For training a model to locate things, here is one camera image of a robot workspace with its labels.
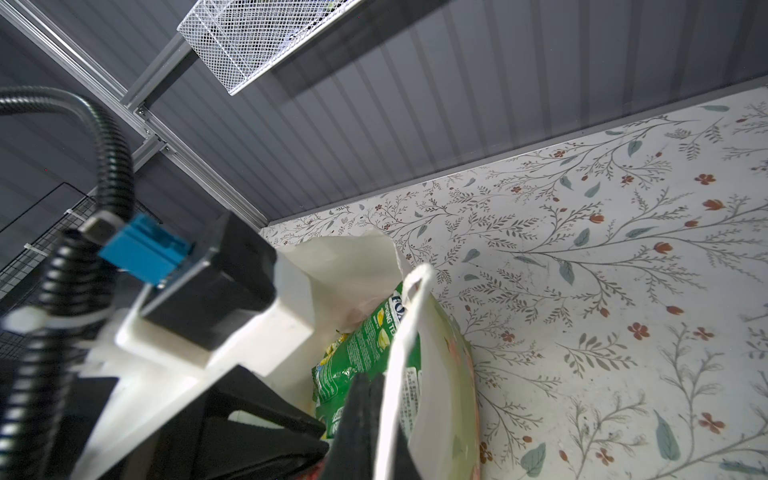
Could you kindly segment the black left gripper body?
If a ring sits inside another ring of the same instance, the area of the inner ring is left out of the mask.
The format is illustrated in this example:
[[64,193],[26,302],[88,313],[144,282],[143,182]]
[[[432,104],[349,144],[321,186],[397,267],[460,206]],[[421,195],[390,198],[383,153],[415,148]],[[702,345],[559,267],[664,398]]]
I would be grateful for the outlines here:
[[236,367],[119,463],[121,479],[297,479],[325,427]]

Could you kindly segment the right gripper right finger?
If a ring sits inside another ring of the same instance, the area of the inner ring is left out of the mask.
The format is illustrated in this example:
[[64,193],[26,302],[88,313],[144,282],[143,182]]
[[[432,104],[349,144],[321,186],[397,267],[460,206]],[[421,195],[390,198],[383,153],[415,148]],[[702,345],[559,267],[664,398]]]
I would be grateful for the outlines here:
[[391,456],[391,479],[420,480],[421,476],[408,449],[408,441],[400,425],[397,425],[394,453]]

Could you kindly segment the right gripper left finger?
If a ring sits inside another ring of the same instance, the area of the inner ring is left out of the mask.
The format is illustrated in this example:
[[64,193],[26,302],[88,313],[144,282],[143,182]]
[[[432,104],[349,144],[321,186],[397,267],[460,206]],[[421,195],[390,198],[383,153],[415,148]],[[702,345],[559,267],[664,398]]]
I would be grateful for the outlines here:
[[352,380],[321,480],[372,479],[376,439],[374,390],[367,374]]

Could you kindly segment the white paper bag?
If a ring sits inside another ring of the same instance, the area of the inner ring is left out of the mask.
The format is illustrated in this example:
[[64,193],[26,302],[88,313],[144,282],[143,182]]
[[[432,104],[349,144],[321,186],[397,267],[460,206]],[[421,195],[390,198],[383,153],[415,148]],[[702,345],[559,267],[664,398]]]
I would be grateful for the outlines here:
[[[395,335],[412,303],[404,278],[412,265],[387,235],[272,240],[299,268],[329,287],[322,299],[340,307],[329,332],[305,348],[298,369],[311,385],[325,439],[341,442],[351,425],[349,399],[358,375],[368,382],[388,373]],[[479,413],[471,347],[433,295],[419,309],[414,344],[403,367],[399,410],[401,446],[423,479],[478,479]]]

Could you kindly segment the green Fox's candy bag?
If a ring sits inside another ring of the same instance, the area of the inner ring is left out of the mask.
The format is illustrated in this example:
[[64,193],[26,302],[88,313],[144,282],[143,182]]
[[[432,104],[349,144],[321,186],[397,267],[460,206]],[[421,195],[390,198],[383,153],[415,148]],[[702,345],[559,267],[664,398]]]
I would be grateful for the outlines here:
[[[405,313],[400,283],[354,332],[342,334],[334,341],[312,368],[315,416],[325,425],[322,438],[335,436],[353,378],[361,373],[369,377],[386,374],[391,343]],[[421,404],[421,367],[417,335],[406,363],[400,406],[400,425],[407,439],[414,430]]]

